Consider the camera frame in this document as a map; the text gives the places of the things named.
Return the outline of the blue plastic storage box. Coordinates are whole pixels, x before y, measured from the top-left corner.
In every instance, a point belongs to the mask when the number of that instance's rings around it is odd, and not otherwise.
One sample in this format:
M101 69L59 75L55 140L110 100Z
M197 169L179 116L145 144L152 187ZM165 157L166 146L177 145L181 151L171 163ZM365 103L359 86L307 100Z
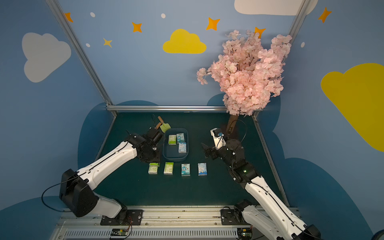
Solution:
M186 143L186 152L179 153L179 143L176 140L175 145L169 144L169 136L184 134L184 139ZM183 162L189 154L189 133L184 128L171 128L165 132L164 135L164 144L163 144L163 158L168 162Z

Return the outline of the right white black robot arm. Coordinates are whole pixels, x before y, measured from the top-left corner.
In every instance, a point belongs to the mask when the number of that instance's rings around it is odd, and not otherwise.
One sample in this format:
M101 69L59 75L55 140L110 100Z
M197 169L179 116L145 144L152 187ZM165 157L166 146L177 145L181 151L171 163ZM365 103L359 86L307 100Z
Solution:
M269 240L320 240L321 233L296 216L273 192L264 177L245 158L240 141L215 140L209 147L202 144L207 158L221 159L234 181L242 186L268 214L265 216L249 201L236 205L244 221L258 229Z

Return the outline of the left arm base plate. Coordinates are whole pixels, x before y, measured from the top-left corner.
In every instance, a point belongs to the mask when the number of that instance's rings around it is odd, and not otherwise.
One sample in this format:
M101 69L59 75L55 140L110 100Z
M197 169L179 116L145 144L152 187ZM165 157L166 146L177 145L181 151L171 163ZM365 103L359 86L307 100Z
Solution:
M140 226L143 219L143 210L123 209L115 218L102 217L101 226Z

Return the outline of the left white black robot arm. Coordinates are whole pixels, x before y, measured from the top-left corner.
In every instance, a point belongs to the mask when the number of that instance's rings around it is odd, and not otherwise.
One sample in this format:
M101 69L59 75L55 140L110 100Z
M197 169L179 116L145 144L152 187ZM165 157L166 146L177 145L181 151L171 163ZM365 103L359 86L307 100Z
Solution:
M58 184L60 200L78 218L96 214L116 221L118 225L123 224L128 218L126 206L117 200L96 194L94 190L105 178L132 159L158 163L161 158L158 144L162 137L162 133L130 134L92 164L77 171L67 170Z

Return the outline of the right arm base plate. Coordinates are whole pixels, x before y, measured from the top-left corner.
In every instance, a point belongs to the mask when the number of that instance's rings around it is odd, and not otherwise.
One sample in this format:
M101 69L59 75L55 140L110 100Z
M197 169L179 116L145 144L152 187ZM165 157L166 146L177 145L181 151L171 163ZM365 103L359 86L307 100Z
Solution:
M239 210L223 208L220 210L221 222L223 226L249 226Z

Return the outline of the blue pocket tissue pack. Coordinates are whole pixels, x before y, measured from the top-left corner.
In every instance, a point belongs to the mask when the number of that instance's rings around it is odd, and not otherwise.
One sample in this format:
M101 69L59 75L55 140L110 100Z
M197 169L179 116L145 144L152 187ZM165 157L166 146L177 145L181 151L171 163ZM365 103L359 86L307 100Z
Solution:
M181 176L189 177L191 175L191 167L190 164L182 164L181 165Z

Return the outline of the green pocket tissue pack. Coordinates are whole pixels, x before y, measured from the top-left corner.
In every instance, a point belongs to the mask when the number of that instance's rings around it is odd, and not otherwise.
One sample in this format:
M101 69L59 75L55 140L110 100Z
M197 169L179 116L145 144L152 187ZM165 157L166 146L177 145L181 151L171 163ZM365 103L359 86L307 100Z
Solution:
M149 175L157 175L158 174L158 169L159 169L158 165L149 165L148 174Z

